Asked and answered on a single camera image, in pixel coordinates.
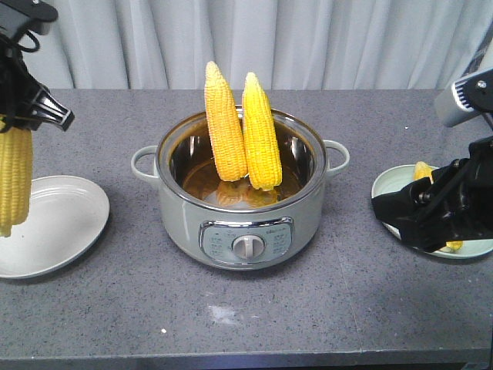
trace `metal pot body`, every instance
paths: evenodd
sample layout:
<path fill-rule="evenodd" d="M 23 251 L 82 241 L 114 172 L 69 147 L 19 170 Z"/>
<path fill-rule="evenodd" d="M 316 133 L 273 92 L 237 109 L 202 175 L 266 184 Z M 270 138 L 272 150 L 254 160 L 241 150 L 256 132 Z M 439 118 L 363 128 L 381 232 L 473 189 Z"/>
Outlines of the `metal pot body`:
<path fill-rule="evenodd" d="M 138 150 L 131 167 L 141 180 L 159 192 L 164 227 L 190 257 L 210 266 L 253 270 L 279 264 L 302 250 L 320 224 L 325 184 L 349 164 L 342 144 L 321 140 L 298 119 L 273 110 L 281 162 L 300 181 L 294 195 L 261 207 L 224 207 L 187 193 L 186 178 L 194 162 L 212 155 L 205 113 L 185 119 L 158 146 Z M 344 162 L 330 168 L 327 151 L 342 153 Z M 154 155 L 153 174 L 136 163 Z"/>

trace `plate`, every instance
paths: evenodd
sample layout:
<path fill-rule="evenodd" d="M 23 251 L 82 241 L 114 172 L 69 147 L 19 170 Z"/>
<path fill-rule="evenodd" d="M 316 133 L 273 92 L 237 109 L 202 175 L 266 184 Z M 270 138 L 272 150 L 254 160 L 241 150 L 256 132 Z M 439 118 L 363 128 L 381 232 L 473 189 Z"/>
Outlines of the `plate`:
<path fill-rule="evenodd" d="M 381 173 L 374 181 L 371 188 L 371 197 L 374 198 L 378 195 L 385 193 L 392 193 L 399 191 L 413 180 L 414 164 L 405 164 L 403 166 L 397 166 L 390 168 L 389 170 Z M 384 226 L 397 238 L 401 239 L 399 230 L 389 224 L 384 223 Z M 466 240 L 461 249 L 454 253 L 435 251 L 434 256 L 450 258 L 450 259 L 464 259 L 479 257 L 483 254 L 487 254 L 493 251 L 493 240 Z"/>
<path fill-rule="evenodd" d="M 10 237 L 0 237 L 0 278 L 31 278 L 65 266 L 91 247 L 108 216 L 108 197 L 90 180 L 33 180 L 28 218 Z"/>

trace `stainless steel pot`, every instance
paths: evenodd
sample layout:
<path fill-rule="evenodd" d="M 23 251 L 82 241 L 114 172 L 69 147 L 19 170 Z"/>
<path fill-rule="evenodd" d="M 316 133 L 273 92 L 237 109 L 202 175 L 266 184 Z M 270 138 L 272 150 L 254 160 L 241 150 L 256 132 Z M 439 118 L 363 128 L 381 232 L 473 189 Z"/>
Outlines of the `stainless steel pot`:
<path fill-rule="evenodd" d="M 190 257 L 229 270 L 260 269 L 294 256 L 317 231 L 325 183 L 347 167 L 349 151 L 297 118 L 272 112 L 283 164 L 283 183 L 272 192 L 254 190 L 247 180 L 219 180 L 205 112 L 133 155 L 132 172 L 158 190 L 164 227 Z M 330 168 L 329 149 L 343 155 L 341 165 Z M 147 155 L 155 156 L 152 174 L 136 168 Z"/>

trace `gray countertop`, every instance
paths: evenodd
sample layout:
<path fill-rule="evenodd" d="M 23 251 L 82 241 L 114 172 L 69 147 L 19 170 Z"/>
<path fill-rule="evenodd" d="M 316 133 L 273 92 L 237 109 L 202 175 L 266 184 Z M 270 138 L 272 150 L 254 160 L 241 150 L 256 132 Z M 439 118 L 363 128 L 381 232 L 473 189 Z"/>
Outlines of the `gray countertop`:
<path fill-rule="evenodd" d="M 370 203 L 379 173 L 466 157 L 471 141 L 491 134 L 486 123 L 443 127 L 431 90 L 268 93 L 273 108 L 344 144 L 351 162 L 328 184 L 320 228 L 298 255 L 260 271 L 224 271 L 169 239 L 157 193 L 129 165 L 138 149 L 203 110 L 203 92 L 54 91 L 76 118 L 66 133 L 42 125 L 34 134 L 34 177 L 96 182 L 111 216 L 71 264 L 0 281 L 0 368 L 488 360 L 492 257 L 453 261 L 407 248 Z"/>

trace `control knob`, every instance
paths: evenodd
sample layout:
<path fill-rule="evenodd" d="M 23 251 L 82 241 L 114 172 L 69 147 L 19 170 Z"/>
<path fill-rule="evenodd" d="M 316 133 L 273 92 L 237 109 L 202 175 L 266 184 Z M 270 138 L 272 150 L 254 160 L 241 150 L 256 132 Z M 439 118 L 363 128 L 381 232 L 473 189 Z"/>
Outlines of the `control knob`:
<path fill-rule="evenodd" d="M 233 253 L 242 260 L 253 260 L 263 251 L 265 251 L 265 243 L 257 235 L 242 235 L 233 241 Z"/>

